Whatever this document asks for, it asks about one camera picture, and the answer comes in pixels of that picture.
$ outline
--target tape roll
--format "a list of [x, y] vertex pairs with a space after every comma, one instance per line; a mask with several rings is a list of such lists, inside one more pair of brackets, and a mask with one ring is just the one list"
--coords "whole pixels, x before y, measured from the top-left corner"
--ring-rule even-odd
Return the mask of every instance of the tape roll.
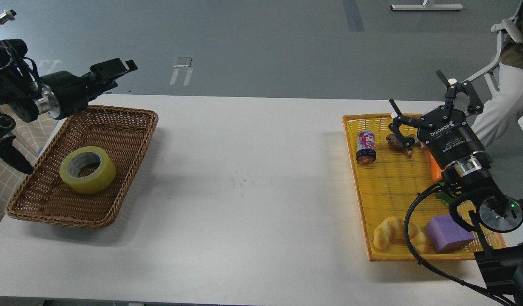
[[[78, 177], [83, 167], [93, 164], [99, 166], [92, 174]], [[116, 176], [116, 167], [104, 149], [93, 146], [81, 147], [65, 157], [59, 168], [59, 176], [75, 192], [92, 194], [110, 185]]]

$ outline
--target soda can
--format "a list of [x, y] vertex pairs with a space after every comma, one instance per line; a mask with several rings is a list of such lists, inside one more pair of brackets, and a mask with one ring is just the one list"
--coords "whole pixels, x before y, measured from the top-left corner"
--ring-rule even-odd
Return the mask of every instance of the soda can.
[[361, 130], [356, 136], [356, 142], [356, 160], [358, 163], [373, 163], [377, 157], [375, 152], [375, 134], [370, 130]]

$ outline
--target cable connector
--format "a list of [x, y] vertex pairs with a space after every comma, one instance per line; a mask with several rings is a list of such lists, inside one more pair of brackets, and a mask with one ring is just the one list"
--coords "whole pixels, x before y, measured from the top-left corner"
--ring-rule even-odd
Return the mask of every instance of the cable connector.
[[5, 10], [0, 15], [0, 26], [4, 25], [9, 20], [14, 20], [15, 15], [16, 15], [16, 12], [14, 12], [14, 10]]

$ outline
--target wicker basket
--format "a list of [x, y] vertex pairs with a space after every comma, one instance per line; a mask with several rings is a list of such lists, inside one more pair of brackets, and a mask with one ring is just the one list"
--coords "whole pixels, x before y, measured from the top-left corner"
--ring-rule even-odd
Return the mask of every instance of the wicker basket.
[[[418, 118], [419, 114], [408, 114]], [[413, 149], [412, 158], [391, 149], [386, 142], [386, 135], [391, 134], [388, 125], [392, 122], [390, 114], [369, 114], [343, 116], [343, 126], [347, 136], [350, 163], [354, 175], [355, 189], [358, 196], [358, 207], [361, 216], [364, 244], [370, 261], [406, 261], [415, 258], [405, 244], [391, 244], [388, 252], [373, 247], [373, 232], [386, 217], [398, 215], [404, 217], [409, 205], [422, 192], [432, 185], [429, 155], [419, 147]], [[356, 134], [361, 130], [372, 130], [375, 134], [376, 161], [370, 165], [358, 165], [355, 159]], [[404, 135], [416, 134], [416, 129], [401, 126]], [[473, 209], [471, 202], [460, 205], [458, 211], [467, 216]], [[448, 208], [430, 196], [425, 199], [413, 213], [411, 221], [422, 228], [435, 215], [448, 214]], [[504, 248], [501, 234], [483, 228], [489, 244], [494, 248]], [[481, 250], [478, 239], [466, 248], [448, 254], [437, 254], [430, 246], [427, 260], [471, 260], [473, 252]]]
[[[158, 115], [151, 110], [90, 105], [65, 120], [48, 148], [13, 194], [6, 213], [15, 219], [67, 227], [101, 228], [118, 215], [141, 165]], [[113, 182], [101, 192], [81, 195], [61, 180], [59, 167], [72, 151], [102, 147], [116, 165]], [[80, 176], [94, 171], [86, 167]]]

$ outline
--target metal stand base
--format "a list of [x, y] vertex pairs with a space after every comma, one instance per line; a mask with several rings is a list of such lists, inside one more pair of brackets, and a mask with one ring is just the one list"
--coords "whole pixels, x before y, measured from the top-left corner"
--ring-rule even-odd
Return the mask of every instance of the metal stand base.
[[433, 4], [432, 6], [421, 6], [420, 4], [391, 4], [392, 11], [424, 11], [424, 10], [453, 10], [459, 11], [464, 7], [461, 4]]

